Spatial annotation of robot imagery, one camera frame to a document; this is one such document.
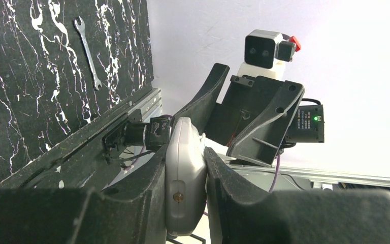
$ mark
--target screw hole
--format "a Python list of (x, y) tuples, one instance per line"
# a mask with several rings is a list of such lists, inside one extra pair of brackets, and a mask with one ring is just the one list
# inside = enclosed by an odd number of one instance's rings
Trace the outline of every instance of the screw hole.
[(249, 113), (243, 113), (243, 119), (249, 119), (250, 114)]

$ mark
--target white wall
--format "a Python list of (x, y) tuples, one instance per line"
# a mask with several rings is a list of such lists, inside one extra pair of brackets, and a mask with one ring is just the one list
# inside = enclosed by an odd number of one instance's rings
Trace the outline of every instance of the white wall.
[(189, 102), (214, 63), (236, 74), (253, 29), (295, 35), (302, 50), (284, 79), (324, 103), (326, 143), (299, 144), (282, 164), (390, 176), (390, 1), (148, 0), (148, 10), (164, 113)]

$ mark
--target cable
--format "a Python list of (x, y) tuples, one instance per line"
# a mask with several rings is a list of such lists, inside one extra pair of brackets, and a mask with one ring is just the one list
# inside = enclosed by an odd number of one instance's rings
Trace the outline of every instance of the cable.
[(169, 114), (163, 114), (163, 115), (161, 115), (161, 117), (166, 117), (166, 118), (170, 118), (170, 119), (173, 118), (173, 116), (172, 116), (172, 115), (169, 115)]
[(286, 41), (288, 41), (290, 39), (290, 36), (287, 35), (287, 34), (283, 34), (282, 33), (282, 36), (283, 36), (283, 39), (286, 40)]
[(277, 155), (276, 172), (274, 173), (273, 182), (271, 183), (270, 189), (268, 190), (269, 193), (273, 192), (274, 187), (276, 186), (277, 176), (279, 175), (279, 168), (280, 168), (280, 154)]
[(153, 151), (150, 150), (150, 151), (142, 152), (142, 153), (140, 153), (140, 154), (138, 154), (138, 155), (135, 155), (135, 156), (133, 156), (133, 157), (130, 157), (130, 158), (119, 159), (119, 161), (120, 161), (120, 162), (126, 162), (126, 161), (131, 161), (131, 160), (134, 160), (134, 159), (135, 159), (135, 161), (134, 161), (133, 163), (136, 163), (136, 162), (137, 162), (136, 159), (138, 159), (138, 158), (140, 158), (140, 157), (142, 157), (142, 156), (145, 156), (145, 155), (147, 155), (147, 154), (151, 154), (151, 153), (153, 153)]
[[(262, 173), (269, 173), (269, 174), (274, 174), (274, 172), (270, 172), (270, 171), (265, 171), (265, 170), (253, 170), (253, 169), (235, 169), (235, 171), (248, 171), (248, 172), (262, 172)], [(282, 173), (279, 173), (281, 176), (288, 176), (289, 178), (291, 178), (291, 180), (294, 182), (295, 186), (302, 190), (302, 191), (305, 191), (306, 189), (302, 188), (298, 183), (297, 181), (292, 177), (292, 175), (290, 174), (282, 174)]]
[(190, 237), (196, 239), (196, 240), (199, 240), (202, 244), (206, 244), (206, 240), (202, 237), (199, 237), (197, 235), (194, 235), (194, 234), (191, 234)]
[(124, 170), (128, 171), (131, 169), (131, 166), (135, 165), (137, 162), (138, 162), (138, 159), (140, 159), (142, 156), (144, 155), (147, 155), (147, 154), (150, 154), (152, 153), (153, 151), (147, 151), (147, 152), (144, 152), (144, 150), (146, 149), (146, 147), (143, 147), (140, 151), (140, 154), (134, 156), (134, 157), (130, 157), (130, 158), (127, 158), (125, 161), (129, 161), (128, 159), (133, 159), (131, 165), (127, 166), (124, 168)]
[(171, 242), (172, 244), (183, 244), (183, 243), (181, 243), (179, 241), (176, 241), (176, 240), (168, 238), (168, 237), (167, 237), (167, 241)]
[(301, 99), (302, 102), (312, 102), (316, 103), (317, 105), (322, 105), (322, 103), (319, 100), (311, 99), (311, 98), (303, 98)]
[(134, 155), (134, 153), (131, 152), (129, 149), (125, 148), (125, 150), (123, 150), (123, 153), (124, 153), (124, 154), (132, 154), (132, 155)]
[(294, 147), (296, 145), (295, 142), (293, 143), (284, 143), (280, 146), (280, 149), (286, 149), (286, 148), (291, 148), (291, 147)]

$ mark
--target black marble panel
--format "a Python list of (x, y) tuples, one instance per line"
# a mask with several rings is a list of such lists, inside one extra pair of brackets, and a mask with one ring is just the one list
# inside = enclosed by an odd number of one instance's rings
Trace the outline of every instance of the black marble panel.
[(0, 181), (152, 80), (145, 0), (0, 0)]

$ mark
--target red clip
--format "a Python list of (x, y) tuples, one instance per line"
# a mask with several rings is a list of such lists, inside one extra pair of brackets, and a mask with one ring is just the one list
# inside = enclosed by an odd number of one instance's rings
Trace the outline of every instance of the red clip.
[(300, 51), (301, 49), (301, 44), (300, 42), (297, 40), (297, 38), (295, 36), (292, 36), (290, 39), (289, 39), (290, 42), (293, 42), (297, 45), (297, 47), (295, 48), (295, 52), (298, 52)]

